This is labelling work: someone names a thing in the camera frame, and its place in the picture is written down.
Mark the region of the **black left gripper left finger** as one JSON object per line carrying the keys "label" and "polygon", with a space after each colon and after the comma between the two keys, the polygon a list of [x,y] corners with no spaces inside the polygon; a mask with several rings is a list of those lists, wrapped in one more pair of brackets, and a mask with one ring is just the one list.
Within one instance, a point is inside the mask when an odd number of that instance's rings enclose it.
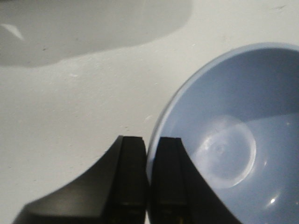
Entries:
{"label": "black left gripper left finger", "polygon": [[142,224],[148,182],[141,137],[119,136],[88,170],[26,204],[16,224]]}

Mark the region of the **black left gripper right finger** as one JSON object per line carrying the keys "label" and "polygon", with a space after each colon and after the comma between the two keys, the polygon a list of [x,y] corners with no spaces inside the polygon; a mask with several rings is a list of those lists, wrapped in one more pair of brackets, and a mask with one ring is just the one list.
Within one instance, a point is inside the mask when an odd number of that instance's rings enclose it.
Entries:
{"label": "black left gripper right finger", "polygon": [[238,224],[188,156],[180,138],[160,138],[153,162],[152,224]]}

